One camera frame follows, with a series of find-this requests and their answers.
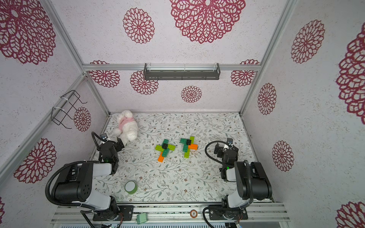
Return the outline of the orange lego brick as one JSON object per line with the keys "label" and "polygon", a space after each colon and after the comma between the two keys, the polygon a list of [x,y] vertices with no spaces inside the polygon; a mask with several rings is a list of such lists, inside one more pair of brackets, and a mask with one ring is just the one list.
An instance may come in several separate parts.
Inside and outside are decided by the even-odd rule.
{"label": "orange lego brick", "polygon": [[163,157],[163,152],[161,152],[159,158],[158,158],[159,162],[163,162],[164,161],[164,157]]}
{"label": "orange lego brick", "polygon": [[190,149],[190,150],[198,150],[198,145],[191,144],[191,145],[188,146],[188,149]]}

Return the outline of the dark green lego brick top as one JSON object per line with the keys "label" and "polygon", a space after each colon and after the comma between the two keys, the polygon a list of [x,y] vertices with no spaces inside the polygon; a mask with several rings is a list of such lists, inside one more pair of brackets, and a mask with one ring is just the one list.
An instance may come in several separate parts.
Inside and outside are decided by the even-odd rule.
{"label": "dark green lego brick top", "polygon": [[182,150],[183,150],[184,153],[189,152],[189,145],[184,144]]}

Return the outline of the lime lego brick bottom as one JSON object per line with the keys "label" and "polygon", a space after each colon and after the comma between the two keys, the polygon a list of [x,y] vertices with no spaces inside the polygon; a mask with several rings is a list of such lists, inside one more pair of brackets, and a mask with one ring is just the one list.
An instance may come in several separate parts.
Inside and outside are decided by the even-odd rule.
{"label": "lime lego brick bottom", "polygon": [[162,147],[162,146],[160,146],[160,145],[157,145],[157,146],[155,147],[155,150],[160,151],[160,152],[163,152],[163,151],[164,151],[163,147]]}

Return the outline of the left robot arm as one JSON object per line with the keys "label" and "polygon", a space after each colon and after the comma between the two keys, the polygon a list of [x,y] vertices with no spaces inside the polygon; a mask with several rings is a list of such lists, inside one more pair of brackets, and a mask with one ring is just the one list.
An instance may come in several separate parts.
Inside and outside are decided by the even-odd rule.
{"label": "left robot arm", "polygon": [[104,195],[93,189],[93,180],[99,176],[116,174],[119,167],[118,152],[130,141],[121,135],[115,141],[106,134],[98,136],[92,133],[99,152],[96,161],[75,161],[65,164],[49,179],[45,187],[45,196],[49,202],[58,206],[82,207],[81,214],[89,222],[88,213],[94,213],[96,221],[130,220],[133,208],[118,206],[115,197]]}

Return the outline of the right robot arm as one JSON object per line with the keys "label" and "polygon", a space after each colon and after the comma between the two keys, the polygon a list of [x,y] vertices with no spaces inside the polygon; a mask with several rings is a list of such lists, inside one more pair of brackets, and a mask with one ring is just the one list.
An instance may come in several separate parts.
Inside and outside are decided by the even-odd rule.
{"label": "right robot arm", "polygon": [[227,182],[236,183],[233,193],[221,200],[220,206],[210,205],[203,209],[202,217],[208,227],[214,226],[208,221],[205,213],[210,214],[210,220],[247,220],[247,207],[254,200],[270,199],[272,186],[260,162],[238,161],[239,149],[233,145],[233,140],[227,142],[213,141],[204,148],[208,158],[222,165],[221,178]]}

